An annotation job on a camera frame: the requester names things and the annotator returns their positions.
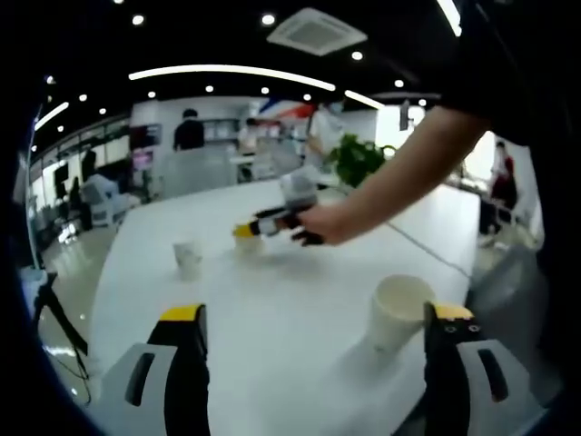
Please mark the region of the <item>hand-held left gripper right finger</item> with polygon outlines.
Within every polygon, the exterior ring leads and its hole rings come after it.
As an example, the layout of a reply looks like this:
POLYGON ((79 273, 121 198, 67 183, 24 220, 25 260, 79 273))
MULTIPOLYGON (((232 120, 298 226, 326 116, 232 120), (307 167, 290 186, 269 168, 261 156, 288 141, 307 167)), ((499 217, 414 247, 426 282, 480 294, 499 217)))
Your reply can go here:
POLYGON ((527 435, 547 413, 530 376, 463 306, 424 304, 427 435, 527 435))

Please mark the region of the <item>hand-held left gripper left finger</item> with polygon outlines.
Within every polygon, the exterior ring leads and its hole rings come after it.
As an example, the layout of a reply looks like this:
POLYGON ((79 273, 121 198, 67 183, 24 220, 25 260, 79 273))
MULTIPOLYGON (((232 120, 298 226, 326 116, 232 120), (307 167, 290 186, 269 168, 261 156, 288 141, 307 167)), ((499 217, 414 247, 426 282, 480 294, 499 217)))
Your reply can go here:
POLYGON ((207 322, 203 303, 164 312, 145 343, 108 370, 99 398, 107 435, 208 435, 207 322))

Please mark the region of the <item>person's right hand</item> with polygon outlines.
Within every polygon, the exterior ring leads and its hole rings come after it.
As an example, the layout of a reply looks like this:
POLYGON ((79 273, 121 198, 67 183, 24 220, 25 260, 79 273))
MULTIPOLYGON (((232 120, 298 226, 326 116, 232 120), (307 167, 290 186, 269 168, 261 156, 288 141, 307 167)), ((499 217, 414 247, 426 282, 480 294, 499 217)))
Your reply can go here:
POLYGON ((347 202, 316 205, 298 215, 300 230, 291 239, 303 246, 314 245, 318 236, 322 244, 340 245, 364 234, 368 229, 356 208, 347 202))

